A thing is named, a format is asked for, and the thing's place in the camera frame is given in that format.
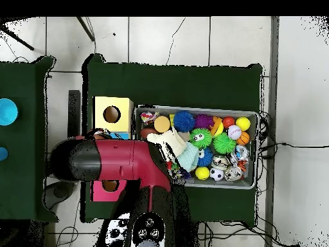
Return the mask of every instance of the yellow cube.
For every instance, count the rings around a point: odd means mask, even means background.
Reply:
[[[94,97],[94,128],[130,132],[134,104],[129,98]]]

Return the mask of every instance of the blue ball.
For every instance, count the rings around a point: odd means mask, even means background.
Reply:
[[[0,161],[5,160],[8,157],[8,151],[4,147],[0,147]]]
[[[195,119],[192,114],[187,111],[179,111],[175,113],[173,118],[173,126],[178,132],[186,133],[193,130]]]
[[[10,99],[0,99],[0,125],[10,125],[15,121],[18,115],[18,110],[15,102]]]
[[[213,153],[209,148],[199,149],[198,166],[207,167],[213,161]]]

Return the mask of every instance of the baseball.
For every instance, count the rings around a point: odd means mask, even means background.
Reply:
[[[241,128],[237,125],[231,125],[229,126],[229,130],[227,132],[227,135],[233,139],[233,140],[237,140],[241,137],[242,131]]]

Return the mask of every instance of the green spiky ball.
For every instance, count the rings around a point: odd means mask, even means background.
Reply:
[[[196,128],[190,134],[190,142],[196,146],[198,149],[204,149],[208,147],[211,143],[212,137],[208,129],[205,128]]]
[[[214,138],[213,146],[221,154],[230,153],[235,148],[236,141],[229,138],[226,133],[221,133]]]

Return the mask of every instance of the pink box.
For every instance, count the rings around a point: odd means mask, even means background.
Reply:
[[[93,202],[116,202],[122,190],[125,189],[127,180],[119,180],[119,187],[117,190],[109,192],[103,188],[102,181],[94,181],[91,183],[90,193],[91,201]]]

